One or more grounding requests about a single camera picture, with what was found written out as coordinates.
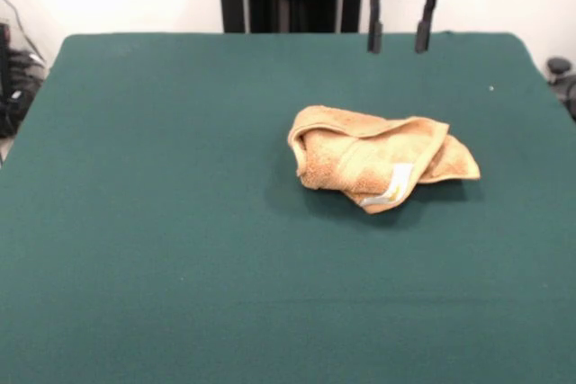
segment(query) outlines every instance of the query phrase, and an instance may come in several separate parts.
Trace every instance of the crumpled towel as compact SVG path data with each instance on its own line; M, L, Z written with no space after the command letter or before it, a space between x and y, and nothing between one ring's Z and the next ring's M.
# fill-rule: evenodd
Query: crumpled towel
M423 117L392 121L316 105L298 113L288 144L304 186L342 191L379 213L402 204L417 183L480 179L472 154L448 129Z

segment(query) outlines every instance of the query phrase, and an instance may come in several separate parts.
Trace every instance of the orange towel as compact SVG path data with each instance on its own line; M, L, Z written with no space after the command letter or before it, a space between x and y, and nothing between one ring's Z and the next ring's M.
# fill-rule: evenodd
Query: orange towel
M417 183L480 179L470 151L448 129L422 117L391 121L311 106L296 116L288 144L304 186L342 191L378 213L402 204Z

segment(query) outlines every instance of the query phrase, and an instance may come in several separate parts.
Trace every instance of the table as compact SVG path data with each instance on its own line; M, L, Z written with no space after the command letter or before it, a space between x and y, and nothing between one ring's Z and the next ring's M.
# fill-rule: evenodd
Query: table
M576 130L508 34L66 40L0 173L0 382L572 383ZM446 121L478 183L305 190L301 108Z

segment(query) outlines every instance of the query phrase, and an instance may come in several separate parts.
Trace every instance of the cable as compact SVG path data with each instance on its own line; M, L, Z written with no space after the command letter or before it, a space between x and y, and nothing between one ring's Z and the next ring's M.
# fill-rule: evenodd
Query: cable
M42 62L46 62L46 60L44 60L44 57L40 54L38 47L36 47L36 44L34 44L34 42L32 42L32 40L26 34L26 31L24 30L24 26L22 24L22 20L20 19L20 14L18 13L18 9L16 9L16 6L14 6L14 4L12 2L10 2L10 0L4 0L4 2L14 12L14 16L16 17L16 23L18 24L18 27L20 28L20 31L22 32L22 35L23 35L24 39L26 40L26 42L28 42L28 45L30 46L30 48L34 51L36 56L38 56L40 58L40 60Z

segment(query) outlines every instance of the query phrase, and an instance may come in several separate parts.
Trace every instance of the white label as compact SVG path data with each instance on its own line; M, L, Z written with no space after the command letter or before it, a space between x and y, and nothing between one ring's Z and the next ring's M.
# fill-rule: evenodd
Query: white label
M394 164L388 190L377 197L364 198L360 205L366 207L374 204L394 204L401 201L408 190L413 169L414 164Z

